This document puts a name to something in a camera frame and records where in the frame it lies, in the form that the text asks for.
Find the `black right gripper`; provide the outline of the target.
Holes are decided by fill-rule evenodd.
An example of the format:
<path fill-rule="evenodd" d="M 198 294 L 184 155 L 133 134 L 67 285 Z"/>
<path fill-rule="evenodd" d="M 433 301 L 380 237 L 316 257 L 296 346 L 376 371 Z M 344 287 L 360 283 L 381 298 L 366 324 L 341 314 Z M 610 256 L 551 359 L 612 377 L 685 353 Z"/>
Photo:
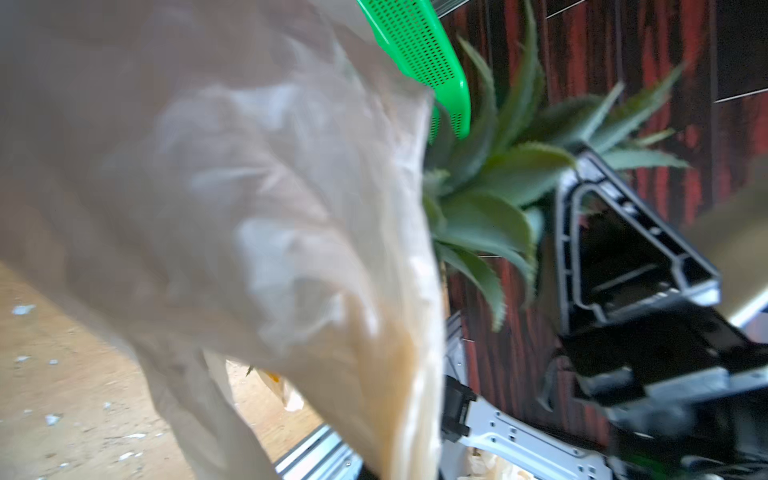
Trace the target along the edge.
<path fill-rule="evenodd" d="M 711 308 L 718 270 L 588 147 L 552 221 L 555 328 L 612 472 L 766 473 L 767 346 Z"/>

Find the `yellow pineapple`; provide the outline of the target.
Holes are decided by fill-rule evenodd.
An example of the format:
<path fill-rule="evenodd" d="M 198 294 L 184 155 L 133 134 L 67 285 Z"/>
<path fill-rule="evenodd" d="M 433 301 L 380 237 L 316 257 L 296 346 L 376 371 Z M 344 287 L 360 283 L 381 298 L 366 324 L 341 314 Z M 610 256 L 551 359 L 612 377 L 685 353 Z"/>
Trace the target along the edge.
<path fill-rule="evenodd" d="M 539 204 L 562 176 L 575 170 L 577 147 L 591 148 L 617 171 L 685 167 L 683 160 L 657 149 L 666 131 L 637 136 L 668 102 L 682 66 L 628 99 L 617 84 L 605 95 L 545 106 L 545 72 L 530 2 L 524 3 L 523 12 L 522 58 L 503 100 L 496 97 L 486 60 L 470 43 L 462 43 L 481 80 L 479 113 L 462 138 L 441 121 L 423 162 L 423 209 L 437 260 L 479 290 L 493 331 L 502 328 L 508 305 L 486 258 L 494 255 L 514 265 L 525 282 L 523 303 L 534 300 L 543 229 Z"/>

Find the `white plastic bag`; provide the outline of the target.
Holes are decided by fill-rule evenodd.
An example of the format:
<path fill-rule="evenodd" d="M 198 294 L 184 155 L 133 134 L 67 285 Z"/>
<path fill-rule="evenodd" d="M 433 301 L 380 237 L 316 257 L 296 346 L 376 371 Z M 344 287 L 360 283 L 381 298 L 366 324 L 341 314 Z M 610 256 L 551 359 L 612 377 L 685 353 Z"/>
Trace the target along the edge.
<path fill-rule="evenodd" d="M 433 479 L 432 91 L 309 1 L 5 1 L 1 260 L 140 365 L 200 479 L 276 472 L 224 362 Z"/>

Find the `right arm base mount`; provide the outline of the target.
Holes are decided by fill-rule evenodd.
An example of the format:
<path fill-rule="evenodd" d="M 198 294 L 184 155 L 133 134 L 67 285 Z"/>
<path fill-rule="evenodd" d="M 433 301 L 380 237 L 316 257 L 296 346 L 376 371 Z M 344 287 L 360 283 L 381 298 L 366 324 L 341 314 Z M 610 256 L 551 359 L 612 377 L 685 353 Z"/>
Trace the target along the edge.
<path fill-rule="evenodd" d="M 606 457 L 504 414 L 459 380 L 445 378 L 442 419 L 445 479 L 458 472 L 459 447 L 495 454 L 535 479 L 612 479 Z"/>

